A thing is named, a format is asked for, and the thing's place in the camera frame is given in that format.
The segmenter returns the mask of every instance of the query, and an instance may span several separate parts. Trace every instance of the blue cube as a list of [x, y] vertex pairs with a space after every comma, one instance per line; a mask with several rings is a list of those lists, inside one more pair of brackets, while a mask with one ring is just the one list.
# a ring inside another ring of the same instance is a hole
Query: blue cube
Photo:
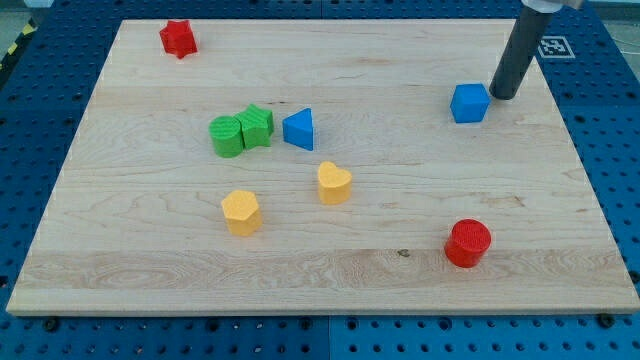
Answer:
[[489, 108], [489, 94], [482, 84], [457, 85], [451, 99], [451, 112], [456, 123], [480, 122]]
[[313, 119], [311, 109], [306, 108], [282, 121], [284, 141], [313, 151]]

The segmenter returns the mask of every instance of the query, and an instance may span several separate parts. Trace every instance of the plastic block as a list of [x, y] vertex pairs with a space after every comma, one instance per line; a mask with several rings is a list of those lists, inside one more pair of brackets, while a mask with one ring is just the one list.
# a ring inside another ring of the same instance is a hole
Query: plastic block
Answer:
[[189, 20], [169, 20], [167, 26], [160, 30], [160, 38], [164, 51], [177, 56], [178, 59], [198, 52]]
[[490, 102], [484, 85], [464, 84], [456, 86], [450, 107], [457, 123], [480, 122]]
[[306, 108], [282, 121], [284, 141], [313, 151], [313, 117]]
[[262, 225], [260, 206], [251, 191], [232, 191], [222, 200], [222, 211], [233, 235], [249, 236]]
[[247, 110], [236, 114], [236, 119], [242, 125], [244, 147], [251, 149], [256, 146], [271, 146], [273, 134], [273, 112], [250, 104]]
[[481, 222], [473, 219], [458, 221], [451, 229], [444, 251], [449, 260], [459, 267], [476, 266], [491, 246], [491, 233]]
[[233, 116], [220, 116], [209, 124], [209, 136], [216, 154], [224, 158], [238, 156], [244, 150], [240, 121]]
[[351, 173], [330, 161], [318, 168], [318, 197], [325, 205], [343, 203], [351, 197]]

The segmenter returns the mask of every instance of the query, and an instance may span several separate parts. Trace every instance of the red block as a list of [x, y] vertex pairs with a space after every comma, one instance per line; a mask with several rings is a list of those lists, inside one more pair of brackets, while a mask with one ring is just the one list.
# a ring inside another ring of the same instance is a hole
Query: red block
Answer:
[[458, 221], [451, 229], [444, 252], [457, 266], [471, 268], [480, 262], [491, 245], [491, 233], [481, 222], [473, 219]]
[[162, 45], [164, 45], [164, 51], [177, 56], [178, 59], [198, 52], [189, 20], [169, 20], [167, 26], [160, 30], [160, 38]]

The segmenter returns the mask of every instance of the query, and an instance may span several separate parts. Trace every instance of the blue perforated panel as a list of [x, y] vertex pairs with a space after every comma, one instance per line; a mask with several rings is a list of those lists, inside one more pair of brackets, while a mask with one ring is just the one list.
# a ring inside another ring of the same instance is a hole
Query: blue perforated panel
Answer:
[[[0, 304], [9, 298], [122, 19], [513, 18], [520, 6], [506, 0], [57, 1], [0, 92]], [[640, 85], [590, 6], [561, 11], [547, 35], [564, 37], [575, 55], [538, 60], [637, 281]], [[629, 359], [640, 356], [639, 330], [638, 315], [47, 321], [3, 311], [0, 359]]]

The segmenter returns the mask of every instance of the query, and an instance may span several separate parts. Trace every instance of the blue triangle block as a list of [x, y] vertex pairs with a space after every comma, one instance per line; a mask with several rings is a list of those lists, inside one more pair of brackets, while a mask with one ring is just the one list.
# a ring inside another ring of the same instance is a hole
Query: blue triangle block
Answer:
[[282, 120], [284, 141], [313, 151], [313, 118], [306, 108]]

